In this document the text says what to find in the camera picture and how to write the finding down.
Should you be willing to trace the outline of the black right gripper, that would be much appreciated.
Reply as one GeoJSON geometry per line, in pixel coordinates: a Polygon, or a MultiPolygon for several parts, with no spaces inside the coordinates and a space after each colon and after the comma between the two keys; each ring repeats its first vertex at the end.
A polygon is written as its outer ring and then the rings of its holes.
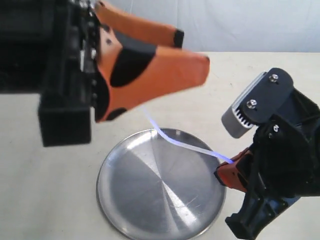
{"type": "Polygon", "coordinates": [[[252,144],[223,162],[214,175],[222,186],[245,193],[225,219],[237,238],[259,233],[302,197],[320,194],[320,109],[298,90],[260,125],[252,144]]]}

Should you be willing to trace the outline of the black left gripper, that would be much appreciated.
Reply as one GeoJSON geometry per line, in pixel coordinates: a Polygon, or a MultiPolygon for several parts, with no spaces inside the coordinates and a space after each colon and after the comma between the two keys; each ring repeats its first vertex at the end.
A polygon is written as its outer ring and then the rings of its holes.
{"type": "Polygon", "coordinates": [[[45,147],[91,142],[98,71],[99,21],[94,0],[3,0],[0,92],[38,94],[45,147]]]}

